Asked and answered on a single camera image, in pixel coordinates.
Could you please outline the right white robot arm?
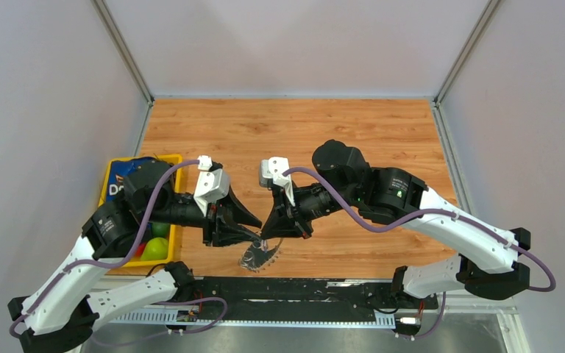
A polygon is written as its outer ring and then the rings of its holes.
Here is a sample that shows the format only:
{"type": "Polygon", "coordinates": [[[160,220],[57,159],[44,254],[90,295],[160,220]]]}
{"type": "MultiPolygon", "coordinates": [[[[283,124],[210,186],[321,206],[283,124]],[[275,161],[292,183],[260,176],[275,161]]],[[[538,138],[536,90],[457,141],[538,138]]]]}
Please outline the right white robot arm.
{"type": "Polygon", "coordinates": [[[318,147],[307,170],[315,182],[298,187],[284,157],[260,164],[260,185],[273,207],[261,229],[263,239],[304,238],[318,218],[345,211],[371,232],[404,227],[455,251],[442,261],[396,269],[391,297],[400,307],[434,293],[466,290],[483,299],[503,300],[530,288],[530,269],[518,261],[530,248],[523,228],[500,229],[451,204],[423,180],[395,167],[373,167],[362,152],[337,140],[318,147]]]}

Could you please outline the silver metal keyring holder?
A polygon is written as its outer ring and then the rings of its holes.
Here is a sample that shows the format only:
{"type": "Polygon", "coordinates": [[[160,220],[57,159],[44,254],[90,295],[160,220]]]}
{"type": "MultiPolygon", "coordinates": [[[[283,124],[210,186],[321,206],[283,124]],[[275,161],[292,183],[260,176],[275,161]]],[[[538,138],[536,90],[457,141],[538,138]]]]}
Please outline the silver metal keyring holder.
{"type": "Polygon", "coordinates": [[[280,247],[283,241],[282,238],[279,238],[276,242],[268,240],[269,248],[267,252],[260,249],[261,240],[253,242],[238,261],[239,266],[252,273],[263,271],[280,256],[280,247]]]}

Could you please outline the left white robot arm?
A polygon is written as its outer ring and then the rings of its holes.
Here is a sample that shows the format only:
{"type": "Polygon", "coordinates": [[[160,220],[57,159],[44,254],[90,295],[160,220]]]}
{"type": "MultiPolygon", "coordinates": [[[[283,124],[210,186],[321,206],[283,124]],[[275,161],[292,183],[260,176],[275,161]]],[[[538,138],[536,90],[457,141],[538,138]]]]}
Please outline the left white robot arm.
{"type": "Polygon", "coordinates": [[[73,249],[32,295],[12,299],[7,308],[10,334],[25,352],[67,352],[114,318],[148,304],[195,296],[192,271],[170,261],[158,272],[124,287],[94,293],[111,269],[131,260],[150,222],[200,228],[207,246],[257,240],[261,220],[237,199],[220,163],[207,156],[193,161],[200,170],[194,193],[178,193],[180,164],[148,159],[127,174],[114,199],[101,204],[85,222],[73,249]]]}

